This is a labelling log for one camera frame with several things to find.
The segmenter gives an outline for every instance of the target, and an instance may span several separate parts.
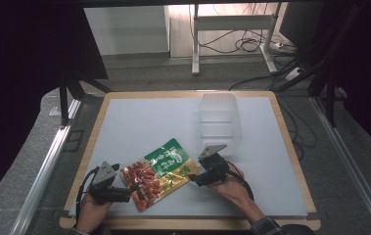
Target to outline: wooden table frame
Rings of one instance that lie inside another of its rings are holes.
[[[89,165],[93,149],[99,136],[107,108],[112,99],[153,99],[153,98],[198,98],[203,97],[207,92],[230,93],[236,97],[268,97],[271,102],[274,114],[279,124],[280,131],[283,136],[290,161],[295,171],[298,183],[301,188],[301,194],[306,204],[308,214],[317,214],[316,207],[313,204],[309,189],[304,179],[301,165],[299,163],[295,148],[292,144],[286,123],[283,120],[280,107],[277,103],[276,96],[270,91],[150,91],[150,92],[113,92],[108,93],[105,97],[100,113],[97,116],[93,131],[88,141],[84,156],[81,160],[78,172],[70,189],[69,197],[64,207],[65,212],[69,212],[73,201],[75,200],[78,187],[81,185],[87,167]],[[320,228],[321,222],[319,218],[288,218],[276,219],[280,225],[284,224],[303,224],[317,230]],[[63,228],[71,228],[75,224],[74,218],[61,217],[60,225]],[[249,223],[245,219],[229,219],[229,218],[126,218],[126,217],[108,217],[104,221],[104,225],[110,229],[117,230],[248,230]]]

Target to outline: gray carpet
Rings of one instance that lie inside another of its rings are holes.
[[[207,58],[201,75],[192,76],[190,60],[123,60],[104,58],[109,81],[116,91],[228,89],[236,82],[268,75],[261,58]],[[263,90],[271,79],[255,79],[236,88]],[[82,101],[71,131],[83,133],[79,146],[67,142],[54,169],[27,234],[68,234],[58,223],[61,210],[82,158],[86,142],[104,94],[82,83],[89,94]],[[285,121],[296,139],[295,147],[318,214],[322,221],[316,234],[371,234],[371,214],[363,203],[323,125],[311,106],[302,82],[278,94]],[[37,123],[20,154],[0,184],[0,234],[7,234],[19,213],[50,144],[60,126],[60,117],[49,116],[59,106],[55,90],[41,104]],[[371,138],[342,106],[336,105],[336,122],[358,166],[371,185]]]

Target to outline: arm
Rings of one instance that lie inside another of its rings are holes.
[[[229,164],[230,170],[241,174],[244,173],[236,166]],[[285,235],[286,233],[271,218],[266,217],[257,204],[250,199],[249,193],[237,178],[228,175],[221,184],[211,184],[209,188],[213,189],[226,199],[230,200],[243,213],[252,228],[255,235]]]

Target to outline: food package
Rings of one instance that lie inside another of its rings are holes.
[[[188,174],[199,169],[175,139],[120,170],[121,179],[129,188],[139,183],[131,194],[138,211],[142,212],[189,181]]]

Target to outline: transparent box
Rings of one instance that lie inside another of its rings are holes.
[[[236,97],[227,93],[204,94],[199,112],[202,145],[226,144],[219,154],[232,156],[243,137]]]

